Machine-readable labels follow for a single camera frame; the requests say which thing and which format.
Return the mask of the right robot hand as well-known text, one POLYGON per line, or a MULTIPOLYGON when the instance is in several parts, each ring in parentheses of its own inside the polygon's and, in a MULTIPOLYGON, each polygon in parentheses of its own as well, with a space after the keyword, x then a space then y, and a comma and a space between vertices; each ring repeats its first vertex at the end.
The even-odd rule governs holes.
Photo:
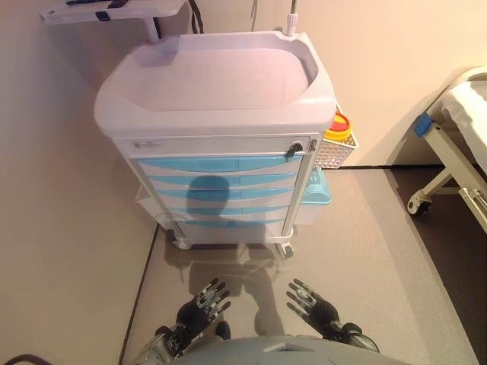
POLYGON ((288 287, 286 295, 290 300, 286 306, 323 338, 333 338, 339 322, 334 305, 301 280, 294 279, 288 287))

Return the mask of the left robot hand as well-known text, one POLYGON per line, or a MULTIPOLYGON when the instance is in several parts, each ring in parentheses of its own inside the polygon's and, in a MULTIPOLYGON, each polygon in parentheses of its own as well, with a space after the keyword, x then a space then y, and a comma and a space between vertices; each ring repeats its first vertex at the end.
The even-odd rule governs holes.
POLYGON ((231 305, 230 300, 226 300, 229 295, 224 281, 212 279, 179 309, 177 324, 182 325, 192 338, 197 337, 231 305))

